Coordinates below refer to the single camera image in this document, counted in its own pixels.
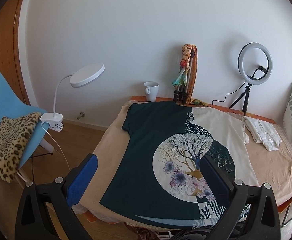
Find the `dark green printed t-shirt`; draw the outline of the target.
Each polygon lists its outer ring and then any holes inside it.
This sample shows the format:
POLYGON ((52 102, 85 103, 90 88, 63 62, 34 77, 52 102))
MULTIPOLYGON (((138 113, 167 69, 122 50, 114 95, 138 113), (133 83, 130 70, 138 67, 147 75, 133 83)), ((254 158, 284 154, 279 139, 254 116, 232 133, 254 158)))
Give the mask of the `dark green printed t-shirt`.
POLYGON ((205 155, 230 178, 256 183, 243 123, 212 108, 172 101, 132 104, 122 129, 130 137, 102 196, 107 209, 153 226, 212 226, 225 208, 201 174, 205 155))

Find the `orange floral bed sheet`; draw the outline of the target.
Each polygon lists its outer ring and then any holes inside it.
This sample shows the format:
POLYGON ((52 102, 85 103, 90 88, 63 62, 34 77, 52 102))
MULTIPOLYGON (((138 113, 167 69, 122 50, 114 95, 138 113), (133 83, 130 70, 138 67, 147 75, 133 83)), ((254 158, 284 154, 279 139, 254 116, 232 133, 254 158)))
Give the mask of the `orange floral bed sheet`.
MULTIPOLYGON (((142 103, 145 101, 145 96, 132 96, 105 131, 93 152, 98 159, 97 172, 91 179, 79 203, 95 217, 107 223, 133 222, 103 207, 100 200, 111 183, 128 145, 128 133, 121 129, 128 107, 134 102, 142 103)), ((246 149, 256 178, 259 182, 269 182, 271 184, 277 209, 279 212, 283 212, 292 203, 292 143, 284 129, 274 120, 252 113, 247 115, 273 124, 282 139, 279 151, 268 152, 264 146, 252 140, 246 145, 246 149)))

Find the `folded white garment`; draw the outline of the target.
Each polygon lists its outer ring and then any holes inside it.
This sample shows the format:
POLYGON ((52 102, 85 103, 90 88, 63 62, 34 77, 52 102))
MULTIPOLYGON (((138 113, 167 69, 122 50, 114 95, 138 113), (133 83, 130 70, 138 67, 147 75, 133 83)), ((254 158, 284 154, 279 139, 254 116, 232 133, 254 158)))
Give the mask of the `folded white garment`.
POLYGON ((251 118, 243 117, 246 128, 250 131, 254 142, 263 144, 267 151, 278 151, 282 142, 273 124, 251 118))

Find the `leopard print cushion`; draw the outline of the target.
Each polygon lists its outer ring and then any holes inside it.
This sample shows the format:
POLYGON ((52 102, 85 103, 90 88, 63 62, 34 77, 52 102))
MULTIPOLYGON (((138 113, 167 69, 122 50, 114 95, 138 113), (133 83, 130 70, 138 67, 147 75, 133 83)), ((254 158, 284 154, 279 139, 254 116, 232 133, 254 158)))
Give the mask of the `leopard print cushion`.
POLYGON ((11 183, 18 172, 21 157, 42 114, 33 112, 18 118, 0 120, 0 179, 11 183))

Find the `beige blanket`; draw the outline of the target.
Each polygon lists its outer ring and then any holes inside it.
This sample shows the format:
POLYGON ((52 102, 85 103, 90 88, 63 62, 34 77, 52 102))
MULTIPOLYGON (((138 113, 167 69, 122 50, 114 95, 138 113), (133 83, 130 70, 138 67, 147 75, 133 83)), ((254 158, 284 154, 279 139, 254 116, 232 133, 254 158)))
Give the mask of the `beige blanket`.
POLYGON ((292 146, 246 141, 239 115, 172 101, 127 102, 94 150, 97 170, 80 204, 97 218, 148 228, 214 225, 220 205, 200 171, 210 156, 230 179, 269 183, 277 205, 292 197, 292 146))

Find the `small black tripod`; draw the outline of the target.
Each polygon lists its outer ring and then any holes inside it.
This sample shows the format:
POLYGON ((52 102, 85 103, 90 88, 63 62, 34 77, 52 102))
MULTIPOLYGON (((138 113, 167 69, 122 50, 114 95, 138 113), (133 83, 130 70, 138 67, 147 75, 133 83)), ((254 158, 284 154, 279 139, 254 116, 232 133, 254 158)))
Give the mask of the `small black tripod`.
POLYGON ((242 112, 243 112, 243 115, 246 116, 251 87, 252 87, 252 85, 248 84, 245 87, 245 91, 230 105, 229 109, 232 109, 242 98, 244 98, 242 112))

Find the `metal door stop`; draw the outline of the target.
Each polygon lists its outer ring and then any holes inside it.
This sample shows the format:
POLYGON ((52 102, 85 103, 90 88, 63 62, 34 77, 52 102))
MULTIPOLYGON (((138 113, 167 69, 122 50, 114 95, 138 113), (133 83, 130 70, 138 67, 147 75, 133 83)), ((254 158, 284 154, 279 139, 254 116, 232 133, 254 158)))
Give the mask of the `metal door stop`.
POLYGON ((85 113, 84 112, 80 112, 79 116, 77 117, 77 120, 80 120, 84 116, 85 116, 85 113))

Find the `light blue chair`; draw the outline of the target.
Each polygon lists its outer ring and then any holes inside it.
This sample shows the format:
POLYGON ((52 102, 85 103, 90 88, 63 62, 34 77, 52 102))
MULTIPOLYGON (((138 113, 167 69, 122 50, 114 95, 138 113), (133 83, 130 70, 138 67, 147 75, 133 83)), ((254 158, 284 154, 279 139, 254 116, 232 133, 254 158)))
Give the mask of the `light blue chair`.
MULTIPOLYGON (((15 95, 14 91, 0 72, 0 120, 3 116, 18 118, 32 112, 45 113, 46 111, 23 103, 15 95)), ((21 157, 20 166, 23 166, 26 161, 32 157, 32 154, 38 146, 42 146, 49 154, 53 153, 54 147, 44 139, 48 128, 48 124, 42 124, 41 122, 36 125, 30 141, 21 157)))

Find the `folded grey tripod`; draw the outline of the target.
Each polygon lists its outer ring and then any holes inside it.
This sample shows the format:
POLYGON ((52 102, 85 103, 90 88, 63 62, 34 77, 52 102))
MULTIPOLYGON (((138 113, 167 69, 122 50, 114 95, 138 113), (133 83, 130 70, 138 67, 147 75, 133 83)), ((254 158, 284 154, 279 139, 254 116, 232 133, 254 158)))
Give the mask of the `folded grey tripod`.
POLYGON ((185 58, 180 62, 180 70, 177 78, 173 81, 175 87, 173 101, 186 104, 188 96, 188 87, 190 83, 191 65, 194 59, 195 52, 190 49, 186 51, 185 58))

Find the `white mug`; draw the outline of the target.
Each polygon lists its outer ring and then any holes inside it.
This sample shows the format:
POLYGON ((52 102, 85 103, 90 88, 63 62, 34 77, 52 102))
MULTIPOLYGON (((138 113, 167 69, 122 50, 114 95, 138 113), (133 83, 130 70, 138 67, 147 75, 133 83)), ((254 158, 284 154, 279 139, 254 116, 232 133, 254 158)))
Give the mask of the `white mug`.
POLYGON ((159 90, 159 84, 157 82, 148 81, 144 83, 144 86, 146 100, 149 102, 155 102, 159 90))

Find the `white clip desk lamp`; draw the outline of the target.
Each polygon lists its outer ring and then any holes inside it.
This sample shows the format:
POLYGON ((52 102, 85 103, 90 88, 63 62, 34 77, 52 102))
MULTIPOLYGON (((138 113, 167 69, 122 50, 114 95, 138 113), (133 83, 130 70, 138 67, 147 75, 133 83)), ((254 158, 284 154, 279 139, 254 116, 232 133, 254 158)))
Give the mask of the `white clip desk lamp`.
POLYGON ((57 94, 62 81, 69 79, 69 83, 73 88, 80 88, 92 83, 100 77, 104 71, 105 66, 103 63, 93 63, 62 77, 54 91, 53 112, 42 114, 40 117, 42 124, 48 124, 49 129, 56 132, 61 132, 63 129, 63 115, 56 111, 57 94))

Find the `orange patterned scarf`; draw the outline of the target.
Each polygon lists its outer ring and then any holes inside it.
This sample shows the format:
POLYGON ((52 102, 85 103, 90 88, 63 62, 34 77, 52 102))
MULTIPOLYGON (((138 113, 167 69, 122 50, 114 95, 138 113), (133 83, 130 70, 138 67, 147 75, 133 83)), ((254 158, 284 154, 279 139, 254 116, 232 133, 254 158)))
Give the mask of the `orange patterned scarf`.
POLYGON ((179 74, 172 82, 175 88, 173 101, 183 105, 206 107, 209 106, 207 103, 192 98, 197 76, 197 57, 197 47, 194 44, 185 44, 182 47, 179 74))

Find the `wooden door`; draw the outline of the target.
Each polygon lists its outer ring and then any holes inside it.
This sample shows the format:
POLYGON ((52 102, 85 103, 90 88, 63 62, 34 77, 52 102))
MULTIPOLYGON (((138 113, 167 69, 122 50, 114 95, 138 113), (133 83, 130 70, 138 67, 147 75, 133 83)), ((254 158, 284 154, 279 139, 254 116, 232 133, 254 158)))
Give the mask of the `wooden door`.
POLYGON ((7 0, 0 9, 0 72, 17 97, 30 104, 19 58, 19 23, 23 0, 7 0))

